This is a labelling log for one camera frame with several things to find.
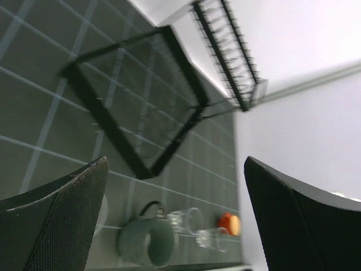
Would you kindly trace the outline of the grey-green ceramic mug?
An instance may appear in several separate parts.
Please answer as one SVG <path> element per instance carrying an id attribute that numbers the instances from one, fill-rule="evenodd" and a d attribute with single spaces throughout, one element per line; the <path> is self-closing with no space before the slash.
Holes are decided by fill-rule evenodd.
<path id="1" fill-rule="evenodd" d="M 164 216 L 164 205 L 151 201 L 138 217 L 120 230 L 117 249 L 123 260 L 161 269 L 168 266 L 178 247 L 178 236 L 171 221 Z"/>

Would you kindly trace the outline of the black gridded table mat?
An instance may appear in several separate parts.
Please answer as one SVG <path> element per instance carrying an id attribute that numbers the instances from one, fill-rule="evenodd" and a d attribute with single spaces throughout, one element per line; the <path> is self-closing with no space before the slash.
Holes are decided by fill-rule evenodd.
<path id="1" fill-rule="evenodd" d="M 241 264 L 220 99 L 128 1 L 2 1 L 1 269 Z"/>

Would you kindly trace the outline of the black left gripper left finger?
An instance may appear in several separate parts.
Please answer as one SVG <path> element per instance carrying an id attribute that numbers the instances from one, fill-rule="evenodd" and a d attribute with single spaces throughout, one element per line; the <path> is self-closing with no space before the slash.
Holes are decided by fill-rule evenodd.
<path id="1" fill-rule="evenodd" d="M 102 156 L 1 201 L 1 270 L 84 270 L 109 163 Z"/>

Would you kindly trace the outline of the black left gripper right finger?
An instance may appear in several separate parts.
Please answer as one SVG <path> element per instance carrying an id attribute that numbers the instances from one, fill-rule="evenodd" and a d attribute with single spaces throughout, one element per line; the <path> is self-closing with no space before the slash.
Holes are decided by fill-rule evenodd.
<path id="1" fill-rule="evenodd" d="M 360 202 L 251 156 L 244 176 L 269 270 L 360 270 Z"/>

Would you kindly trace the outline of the clear faceted plastic cup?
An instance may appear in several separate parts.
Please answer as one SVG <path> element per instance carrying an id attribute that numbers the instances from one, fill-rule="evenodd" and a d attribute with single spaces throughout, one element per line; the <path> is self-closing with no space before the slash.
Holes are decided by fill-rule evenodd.
<path id="1" fill-rule="evenodd" d="M 173 229 L 179 234 L 196 235 L 203 227 L 204 218 L 202 212 L 195 207 L 172 211 L 166 215 Z"/>
<path id="2" fill-rule="evenodd" d="M 228 234 L 224 227 L 198 230 L 195 239 L 201 248 L 207 248 L 219 252 L 226 252 L 226 244 L 223 235 Z"/>

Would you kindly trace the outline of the orange ceramic mug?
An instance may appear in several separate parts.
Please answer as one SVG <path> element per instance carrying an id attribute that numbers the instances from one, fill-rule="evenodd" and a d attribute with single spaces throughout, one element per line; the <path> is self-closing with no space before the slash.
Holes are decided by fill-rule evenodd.
<path id="1" fill-rule="evenodd" d="M 217 227 L 221 228 L 222 233 L 239 236 L 241 233 L 241 221 L 237 215 L 224 213 L 217 222 Z"/>

